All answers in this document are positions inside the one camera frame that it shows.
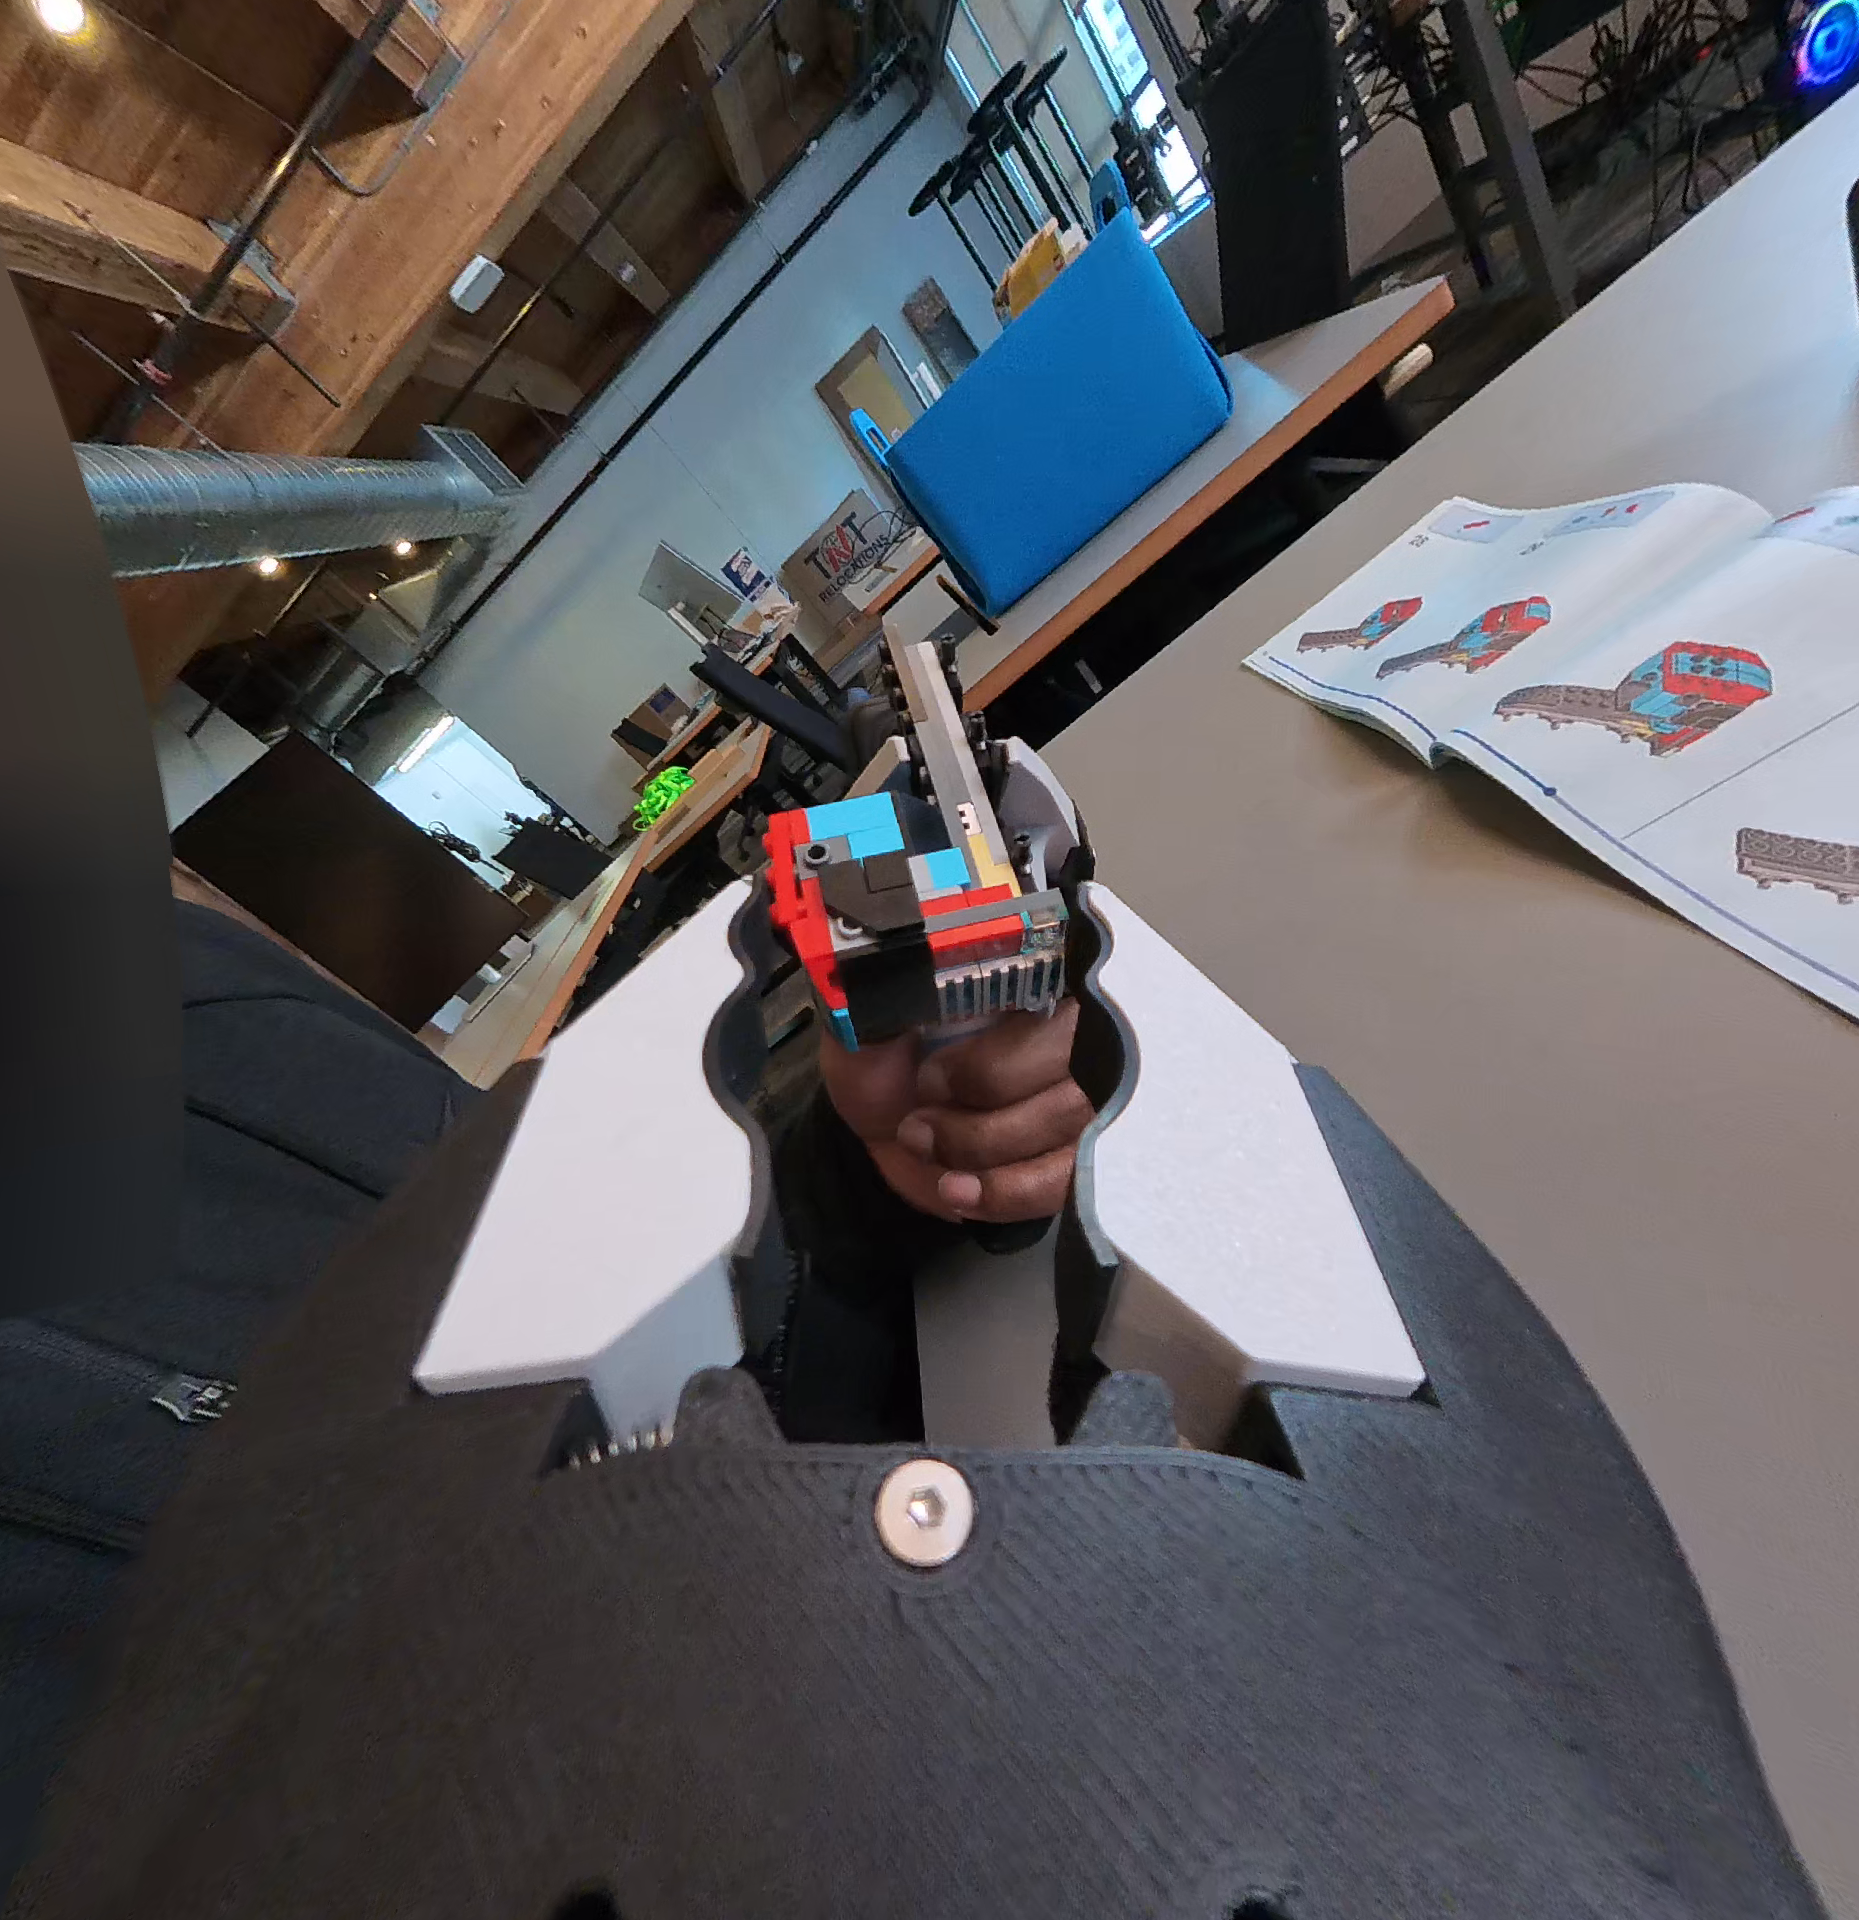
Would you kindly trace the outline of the person's dark jacket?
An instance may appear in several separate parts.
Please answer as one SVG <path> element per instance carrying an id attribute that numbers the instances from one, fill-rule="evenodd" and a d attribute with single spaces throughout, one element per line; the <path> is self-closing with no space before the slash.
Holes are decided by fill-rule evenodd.
<path id="1" fill-rule="evenodd" d="M 97 1638 L 203 1441 L 347 1234 L 479 1102 L 263 933 L 175 904 L 175 1251 L 105 1249 L 115 1157 L 0 1117 L 0 1914 L 93 1686 Z"/>

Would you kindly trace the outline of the yellow box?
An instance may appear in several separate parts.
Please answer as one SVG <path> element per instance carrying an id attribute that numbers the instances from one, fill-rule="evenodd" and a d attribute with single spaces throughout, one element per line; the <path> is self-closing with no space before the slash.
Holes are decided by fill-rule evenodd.
<path id="1" fill-rule="evenodd" d="M 990 302 L 1000 327 L 1024 314 L 1040 295 L 1056 282 L 1068 264 L 1084 253 L 1086 236 L 1074 225 L 1048 219 L 1042 228 L 1014 255 L 996 280 Z"/>

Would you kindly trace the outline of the wood-edged grey table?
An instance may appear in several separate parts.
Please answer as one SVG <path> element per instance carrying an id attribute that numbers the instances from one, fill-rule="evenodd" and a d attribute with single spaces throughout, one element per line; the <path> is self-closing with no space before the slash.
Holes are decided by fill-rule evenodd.
<path id="1" fill-rule="evenodd" d="M 1430 277 L 1268 345 L 1230 352 L 1234 412 L 1168 479 L 1128 506 L 1008 613 L 996 632 L 960 638 L 956 659 L 970 711 L 1004 699 L 1192 538 L 1302 442 L 1374 388 L 1446 320 L 1456 296 Z"/>

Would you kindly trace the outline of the person's left hand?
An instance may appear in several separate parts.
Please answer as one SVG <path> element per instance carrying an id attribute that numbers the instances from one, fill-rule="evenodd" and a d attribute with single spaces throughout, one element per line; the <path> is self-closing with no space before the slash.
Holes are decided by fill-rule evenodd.
<path id="1" fill-rule="evenodd" d="M 960 1043 L 822 1045 L 838 1117 L 904 1202 L 988 1227 L 1056 1216 L 1094 1106 L 1072 1072 L 1080 1006 L 1012 1012 Z"/>

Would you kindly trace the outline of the brick instruction booklet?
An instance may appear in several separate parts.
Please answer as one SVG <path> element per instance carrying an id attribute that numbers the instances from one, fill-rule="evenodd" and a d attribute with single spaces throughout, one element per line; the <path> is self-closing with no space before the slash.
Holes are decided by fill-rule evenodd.
<path id="1" fill-rule="evenodd" d="M 1448 498 L 1244 669 L 1470 765 L 1859 1022 L 1859 486 Z"/>

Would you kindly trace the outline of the toy brick truck model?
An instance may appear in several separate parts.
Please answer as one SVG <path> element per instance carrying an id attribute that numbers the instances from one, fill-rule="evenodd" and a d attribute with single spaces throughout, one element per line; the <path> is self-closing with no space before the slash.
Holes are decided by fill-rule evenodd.
<path id="1" fill-rule="evenodd" d="M 1020 739 L 966 709 L 956 651 L 946 631 L 884 636 L 880 717 L 916 734 L 914 798 L 844 797 L 768 822 L 772 931 L 848 1050 L 962 1043 L 1066 994 L 1072 904 L 1020 900 L 1002 838 L 1002 744 Z"/>

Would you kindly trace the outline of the dark monitor screen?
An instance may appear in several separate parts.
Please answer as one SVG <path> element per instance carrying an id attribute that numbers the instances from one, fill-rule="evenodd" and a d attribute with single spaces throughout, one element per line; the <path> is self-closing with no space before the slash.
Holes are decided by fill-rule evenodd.
<path id="1" fill-rule="evenodd" d="M 527 927 L 455 852 L 295 733 L 175 830 L 175 854 L 407 1031 Z"/>

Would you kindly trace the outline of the light blue felt partition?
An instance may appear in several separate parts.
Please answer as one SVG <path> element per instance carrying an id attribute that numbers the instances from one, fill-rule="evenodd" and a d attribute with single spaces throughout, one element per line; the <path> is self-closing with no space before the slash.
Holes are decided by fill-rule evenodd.
<path id="1" fill-rule="evenodd" d="M 894 440 L 888 473 L 998 616 L 1232 412 L 1230 374 L 1122 210 Z"/>

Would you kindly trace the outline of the black cabinet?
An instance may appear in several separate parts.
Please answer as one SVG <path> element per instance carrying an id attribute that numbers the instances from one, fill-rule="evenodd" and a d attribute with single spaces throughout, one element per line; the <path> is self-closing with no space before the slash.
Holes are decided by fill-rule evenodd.
<path id="1" fill-rule="evenodd" d="M 1350 305 L 1340 132 L 1344 67 L 1322 3 L 1198 5 L 1180 82 L 1204 138 L 1226 350 Z"/>

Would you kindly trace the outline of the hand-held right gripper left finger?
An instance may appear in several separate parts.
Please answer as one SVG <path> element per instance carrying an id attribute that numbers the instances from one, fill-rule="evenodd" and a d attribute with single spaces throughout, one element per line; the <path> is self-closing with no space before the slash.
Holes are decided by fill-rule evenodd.
<path id="1" fill-rule="evenodd" d="M 774 956 L 766 884 L 738 880 L 551 1045 L 419 1389 L 581 1382 L 611 1445 L 664 1445 L 692 1376 L 744 1356 L 736 1265 L 770 1202 L 746 1033 Z"/>

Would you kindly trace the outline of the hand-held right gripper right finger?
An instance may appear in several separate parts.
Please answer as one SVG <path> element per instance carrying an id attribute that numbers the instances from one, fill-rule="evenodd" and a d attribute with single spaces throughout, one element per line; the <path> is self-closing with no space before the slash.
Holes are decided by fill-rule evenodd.
<path id="1" fill-rule="evenodd" d="M 1056 1436 L 1126 1373 L 1210 1453 L 1262 1389 L 1414 1400 L 1422 1356 L 1292 1054 L 1098 880 L 1068 980 L 1092 1118 L 1056 1239 Z"/>

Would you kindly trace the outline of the distant window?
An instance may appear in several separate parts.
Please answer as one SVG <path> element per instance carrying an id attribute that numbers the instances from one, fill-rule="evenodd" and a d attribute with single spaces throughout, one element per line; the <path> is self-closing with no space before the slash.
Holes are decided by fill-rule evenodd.
<path id="1" fill-rule="evenodd" d="M 1210 205 L 1208 182 L 1172 95 L 1136 37 L 1134 5 L 1072 3 L 1086 55 L 1112 102 L 1112 166 L 1142 236 L 1160 245 Z"/>

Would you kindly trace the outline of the printed cardboard box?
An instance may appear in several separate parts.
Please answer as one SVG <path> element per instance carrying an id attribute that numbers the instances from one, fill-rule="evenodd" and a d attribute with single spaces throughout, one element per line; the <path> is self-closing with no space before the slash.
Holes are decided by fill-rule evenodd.
<path id="1" fill-rule="evenodd" d="M 884 506 L 856 488 L 786 561 L 782 582 L 834 628 L 868 613 L 886 591 L 902 589 L 902 576 L 936 555 L 936 543 L 906 509 Z"/>

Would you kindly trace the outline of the silver air duct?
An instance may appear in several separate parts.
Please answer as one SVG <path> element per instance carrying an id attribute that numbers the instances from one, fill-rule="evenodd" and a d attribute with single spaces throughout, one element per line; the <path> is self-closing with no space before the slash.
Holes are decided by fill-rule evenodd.
<path id="1" fill-rule="evenodd" d="M 523 482 L 473 433 L 429 426 L 411 460 L 75 444 L 121 580 L 489 541 Z"/>

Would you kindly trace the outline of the grey steel column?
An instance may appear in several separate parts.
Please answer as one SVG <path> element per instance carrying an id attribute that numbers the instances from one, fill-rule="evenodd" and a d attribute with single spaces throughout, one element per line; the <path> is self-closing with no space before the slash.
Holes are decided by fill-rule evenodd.
<path id="1" fill-rule="evenodd" d="M 1518 236 L 1528 288 L 1562 325 L 1578 311 L 1572 255 L 1504 37 L 1488 3 L 1444 3 L 1442 13 L 1486 157 Z"/>

